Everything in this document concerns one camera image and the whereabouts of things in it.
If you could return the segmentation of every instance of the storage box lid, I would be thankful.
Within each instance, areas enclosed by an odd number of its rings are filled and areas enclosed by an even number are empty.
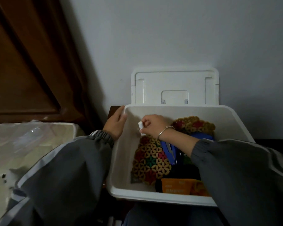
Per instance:
[[[218,105],[215,68],[140,69],[131,75],[131,104]]]

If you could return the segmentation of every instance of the colorful placemat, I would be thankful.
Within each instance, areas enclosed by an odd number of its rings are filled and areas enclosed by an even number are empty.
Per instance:
[[[174,120],[171,124],[182,133],[203,132],[214,136],[215,125],[198,117],[186,117]],[[164,153],[159,140],[151,136],[140,138],[138,149],[135,151],[132,174],[140,181],[153,185],[156,179],[161,179],[163,175],[168,175],[171,164]]]

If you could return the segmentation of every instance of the wooden cabinet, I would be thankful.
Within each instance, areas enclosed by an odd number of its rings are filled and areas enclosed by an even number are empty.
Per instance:
[[[102,124],[58,0],[0,0],[0,123]]]

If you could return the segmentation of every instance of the orange box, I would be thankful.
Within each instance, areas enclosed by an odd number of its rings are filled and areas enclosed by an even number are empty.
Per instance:
[[[196,179],[162,178],[161,183],[163,193],[210,196],[203,182]]]

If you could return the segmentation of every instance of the person's right hand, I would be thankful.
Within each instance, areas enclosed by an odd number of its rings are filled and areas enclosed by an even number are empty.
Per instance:
[[[154,138],[158,138],[159,133],[161,133],[166,126],[170,125],[163,116],[160,115],[146,115],[141,121],[144,123],[144,128],[140,129],[140,133],[145,133],[151,135]]]

